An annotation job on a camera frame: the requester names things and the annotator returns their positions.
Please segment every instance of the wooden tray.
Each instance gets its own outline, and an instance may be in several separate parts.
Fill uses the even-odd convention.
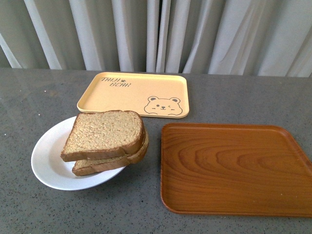
[[[312,216],[312,163],[276,126],[171,123],[161,198],[179,214]]]
[[[181,76],[103,72],[77,107],[82,112],[132,110],[144,117],[183,118],[189,113],[187,83]]]

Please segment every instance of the bread slice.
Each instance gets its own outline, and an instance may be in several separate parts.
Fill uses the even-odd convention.
[[[120,157],[107,158],[107,159],[84,159],[75,163],[72,172],[77,176],[86,176],[96,172],[104,172],[107,170],[116,169],[119,167],[125,167],[129,164],[140,162],[147,151],[149,144],[148,134],[145,132],[145,139],[142,147],[138,152],[132,155],[124,155]]]
[[[144,137],[143,121],[134,111],[79,113],[60,156],[69,162],[131,155]]]

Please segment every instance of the bear ear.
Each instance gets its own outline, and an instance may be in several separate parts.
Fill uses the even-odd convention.
[[[148,98],[149,101],[154,101],[154,100],[156,100],[156,99],[159,99],[159,98],[156,97],[156,96],[151,96],[151,97]]]
[[[177,97],[172,97],[172,98],[170,98],[170,100],[171,100],[171,101],[174,101],[174,102],[176,102],[176,103],[180,103],[180,102],[181,102],[181,100],[178,99]]]

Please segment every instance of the curtain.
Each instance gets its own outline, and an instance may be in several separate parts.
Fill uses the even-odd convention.
[[[312,77],[311,0],[1,0],[0,67]]]

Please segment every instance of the table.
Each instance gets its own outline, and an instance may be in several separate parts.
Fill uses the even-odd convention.
[[[312,79],[180,74],[190,112],[144,117],[150,145],[143,161],[81,191],[39,182],[32,150],[77,101],[98,71],[0,69],[0,233],[311,233],[312,219],[180,215],[160,198],[161,129],[170,122],[269,124],[287,129],[312,159]]]

